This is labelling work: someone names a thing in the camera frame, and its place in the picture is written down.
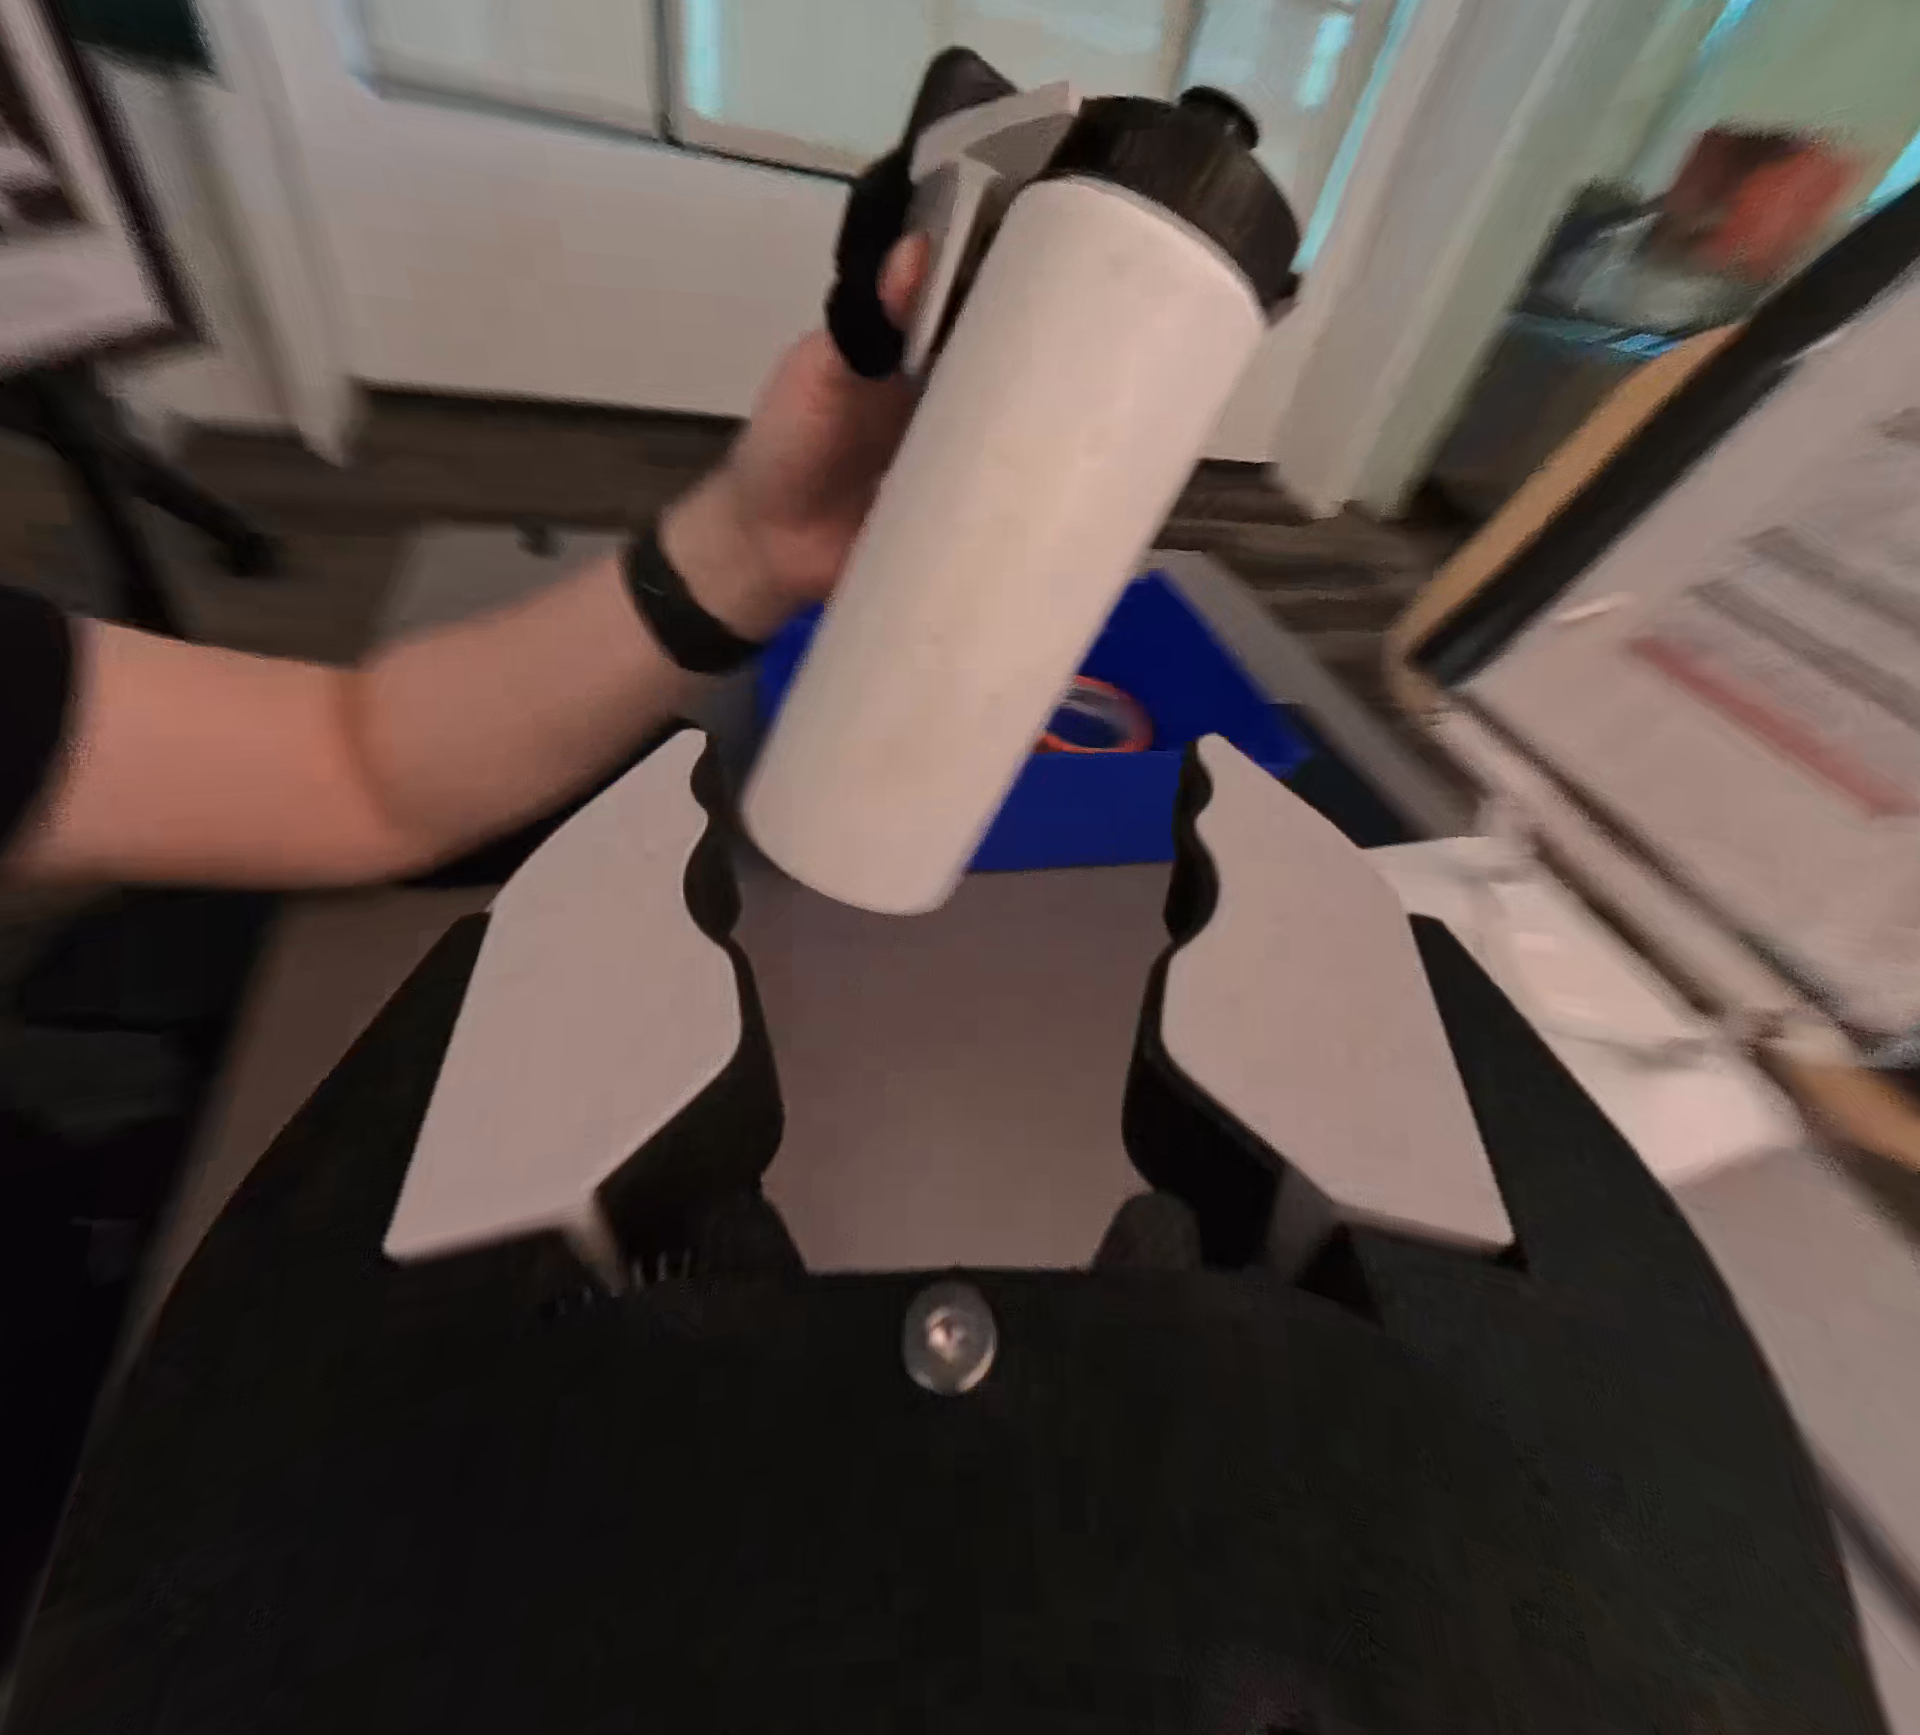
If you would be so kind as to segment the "person's left hand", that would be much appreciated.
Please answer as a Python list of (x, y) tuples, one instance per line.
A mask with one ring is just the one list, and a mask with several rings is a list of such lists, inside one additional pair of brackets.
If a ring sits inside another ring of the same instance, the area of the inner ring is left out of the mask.
[(725, 457), (658, 519), (666, 561), (732, 635), (826, 599), (894, 463), (916, 389), (860, 373), (826, 325), (777, 363)]

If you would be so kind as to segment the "black wristband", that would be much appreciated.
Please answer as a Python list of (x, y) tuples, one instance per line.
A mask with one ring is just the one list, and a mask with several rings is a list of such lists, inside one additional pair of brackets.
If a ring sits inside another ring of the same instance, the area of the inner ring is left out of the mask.
[(663, 655), (694, 677), (725, 677), (755, 663), (762, 639), (750, 639), (710, 613), (669, 557), (660, 517), (644, 521), (627, 541), (620, 575), (638, 623)]

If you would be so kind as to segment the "blue plastic bin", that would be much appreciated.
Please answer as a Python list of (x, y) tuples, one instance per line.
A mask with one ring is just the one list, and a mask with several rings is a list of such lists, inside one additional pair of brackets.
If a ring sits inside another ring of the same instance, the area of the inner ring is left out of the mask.
[(1311, 759), (1306, 725), (1263, 693), (1162, 569), (1126, 587), (1078, 675), (1134, 703), (1140, 745), (1096, 747), (1092, 723), (1071, 721), (1069, 747), (1043, 747), (1022, 765), (971, 873), (1166, 861), (1194, 739), (1227, 737), (1281, 781)]

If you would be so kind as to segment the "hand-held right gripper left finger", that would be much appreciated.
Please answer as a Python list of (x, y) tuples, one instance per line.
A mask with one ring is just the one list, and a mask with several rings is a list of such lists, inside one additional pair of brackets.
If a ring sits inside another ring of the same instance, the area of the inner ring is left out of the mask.
[(453, 1021), (382, 1253), (531, 1239), (601, 1283), (727, 1267), (784, 1105), (736, 925), (714, 741), (683, 727), (513, 871)]

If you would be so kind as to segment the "laminated instruction sheet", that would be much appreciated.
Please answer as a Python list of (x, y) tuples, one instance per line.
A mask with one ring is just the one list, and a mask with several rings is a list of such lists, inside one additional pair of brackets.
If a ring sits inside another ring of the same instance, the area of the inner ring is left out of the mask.
[(1462, 685), (1883, 1035), (1918, 999), (1916, 401), (1908, 273)]

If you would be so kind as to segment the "white bottle with black lid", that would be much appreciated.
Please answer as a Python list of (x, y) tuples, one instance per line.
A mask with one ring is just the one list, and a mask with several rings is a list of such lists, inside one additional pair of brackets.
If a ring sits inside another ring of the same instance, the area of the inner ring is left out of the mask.
[(1015, 197), (740, 799), (833, 901), (948, 901), (1277, 315), (1303, 229), (1235, 97), (1092, 95)]

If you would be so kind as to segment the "person's left forearm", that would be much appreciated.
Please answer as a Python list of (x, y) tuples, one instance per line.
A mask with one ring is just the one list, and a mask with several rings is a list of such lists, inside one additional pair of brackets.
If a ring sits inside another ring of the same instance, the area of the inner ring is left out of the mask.
[(60, 773), (4, 883), (409, 877), (546, 817), (696, 685), (610, 557), (350, 667), (72, 623)]

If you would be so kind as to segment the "orange tape roll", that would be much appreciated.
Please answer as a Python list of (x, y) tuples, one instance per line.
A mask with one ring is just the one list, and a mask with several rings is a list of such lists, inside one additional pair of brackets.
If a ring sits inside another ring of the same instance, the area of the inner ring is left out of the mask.
[(1148, 751), (1154, 739), (1154, 721), (1138, 697), (1112, 681), (1078, 673), (1062, 691), (1035, 751), (1118, 757)]

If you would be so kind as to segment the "person's black shirt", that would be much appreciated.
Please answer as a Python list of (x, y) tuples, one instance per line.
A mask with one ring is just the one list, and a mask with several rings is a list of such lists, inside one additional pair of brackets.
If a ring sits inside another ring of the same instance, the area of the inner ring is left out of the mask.
[(44, 595), (2, 587), (2, 857), (36, 825), (60, 773), (79, 677), (76, 625)]

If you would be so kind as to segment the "wooden board with black panel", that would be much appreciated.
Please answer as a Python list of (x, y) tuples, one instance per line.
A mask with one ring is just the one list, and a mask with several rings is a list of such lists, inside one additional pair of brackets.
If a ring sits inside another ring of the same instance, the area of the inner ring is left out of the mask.
[(1883, 1035), (1840, 1021), (1825, 997), (1674, 883), (1595, 801), (1464, 699), (1466, 679), (1537, 621), (1786, 375), (1890, 287), (1916, 273), (1918, 189), (1900, 191), (1770, 295), (1748, 319), (1684, 343), (1624, 385), (1459, 551), (1417, 603), (1388, 659), (1406, 703), (1490, 801), (1526, 827), (1660, 947), (1670, 967), (1737, 1019), (1843, 1033), (1869, 1063), (1916, 1063), (1916, 1027)]

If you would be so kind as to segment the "white metal stand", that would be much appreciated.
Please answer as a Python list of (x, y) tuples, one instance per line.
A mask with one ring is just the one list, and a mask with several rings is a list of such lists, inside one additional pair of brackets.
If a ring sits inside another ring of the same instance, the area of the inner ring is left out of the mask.
[(1517, 847), (1456, 835), (1365, 857), (1476, 957), (1666, 1187), (1806, 1143), (1789, 1097), (1720, 1027)]

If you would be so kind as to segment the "black and white tag poster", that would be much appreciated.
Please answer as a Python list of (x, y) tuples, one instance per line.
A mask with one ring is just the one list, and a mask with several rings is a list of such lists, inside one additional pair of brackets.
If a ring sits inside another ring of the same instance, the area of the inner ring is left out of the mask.
[(2, 375), (204, 343), (138, 157), (57, 0), (2, 0)]

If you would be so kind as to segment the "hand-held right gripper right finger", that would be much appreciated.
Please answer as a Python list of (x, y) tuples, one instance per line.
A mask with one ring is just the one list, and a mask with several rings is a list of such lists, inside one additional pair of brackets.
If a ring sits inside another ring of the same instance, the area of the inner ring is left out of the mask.
[(1227, 737), (1189, 745), (1126, 1153), (1204, 1267), (1303, 1273), (1351, 1227), (1494, 1257), (1517, 1231), (1415, 919)]

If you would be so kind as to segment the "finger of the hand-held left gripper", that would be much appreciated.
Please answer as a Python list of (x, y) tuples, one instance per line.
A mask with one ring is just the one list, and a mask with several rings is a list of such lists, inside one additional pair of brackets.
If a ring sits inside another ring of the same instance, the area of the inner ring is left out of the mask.
[(905, 371), (928, 373), (1021, 189), (1066, 139), (1084, 93), (1043, 85), (934, 121), (911, 159), (906, 229), (925, 237), (918, 303), (905, 329)]

